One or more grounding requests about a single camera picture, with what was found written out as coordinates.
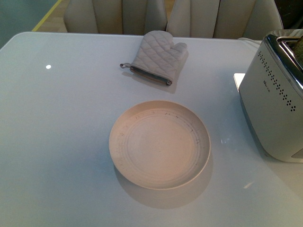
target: white toaster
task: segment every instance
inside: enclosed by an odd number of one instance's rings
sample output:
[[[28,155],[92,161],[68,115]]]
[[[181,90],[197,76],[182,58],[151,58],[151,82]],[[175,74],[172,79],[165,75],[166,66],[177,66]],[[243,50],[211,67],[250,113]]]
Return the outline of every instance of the white toaster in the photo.
[[[264,150],[281,161],[303,163],[303,69],[292,51],[298,39],[266,36],[239,93]]]

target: quilted oven mitt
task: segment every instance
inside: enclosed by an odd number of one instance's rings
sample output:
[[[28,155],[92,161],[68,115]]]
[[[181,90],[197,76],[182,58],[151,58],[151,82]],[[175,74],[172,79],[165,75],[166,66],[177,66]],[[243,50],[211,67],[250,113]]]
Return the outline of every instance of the quilted oven mitt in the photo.
[[[187,45],[174,45],[172,35],[164,31],[151,31],[141,42],[139,51],[132,64],[120,64],[131,72],[171,85],[176,78],[179,65],[187,52]]]

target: white table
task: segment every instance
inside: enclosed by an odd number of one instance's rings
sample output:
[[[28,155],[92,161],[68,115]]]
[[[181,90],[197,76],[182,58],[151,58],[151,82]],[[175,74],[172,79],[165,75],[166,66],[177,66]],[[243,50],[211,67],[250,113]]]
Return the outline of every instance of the white table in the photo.
[[[233,79],[258,46],[174,38],[189,55],[164,87],[119,67],[141,38],[22,33],[0,50],[0,226],[301,227],[303,165],[256,146]],[[186,186],[148,190],[114,168],[111,128],[148,100],[186,106],[209,131],[210,160]]]

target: toaster vent hole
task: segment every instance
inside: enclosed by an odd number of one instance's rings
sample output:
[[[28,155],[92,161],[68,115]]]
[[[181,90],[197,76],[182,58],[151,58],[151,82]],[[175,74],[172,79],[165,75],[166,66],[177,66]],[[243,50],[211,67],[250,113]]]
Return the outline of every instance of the toaster vent hole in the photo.
[[[290,108],[291,112],[294,112],[295,111],[295,105],[292,105],[292,101],[288,99],[287,94],[285,94],[284,89],[281,88],[281,84],[278,84],[278,79],[275,78],[275,75],[274,75],[273,71],[270,70],[270,67],[267,65],[267,62],[265,61],[265,58],[263,57],[263,54],[262,54],[261,51],[258,53],[258,57],[259,57],[262,65],[263,65],[263,68],[265,69],[268,77],[272,81],[273,86],[276,87],[276,90],[279,93],[279,95],[283,96],[282,100],[287,102],[286,106]]]

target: ceramic plate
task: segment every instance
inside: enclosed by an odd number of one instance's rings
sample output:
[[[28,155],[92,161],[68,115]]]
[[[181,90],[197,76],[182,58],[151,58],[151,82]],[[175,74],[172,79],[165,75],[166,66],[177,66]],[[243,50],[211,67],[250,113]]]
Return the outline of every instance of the ceramic plate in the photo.
[[[210,155],[202,121],[169,101],[149,101],[125,111],[109,137],[110,155],[129,181],[149,189],[171,189],[195,179]]]

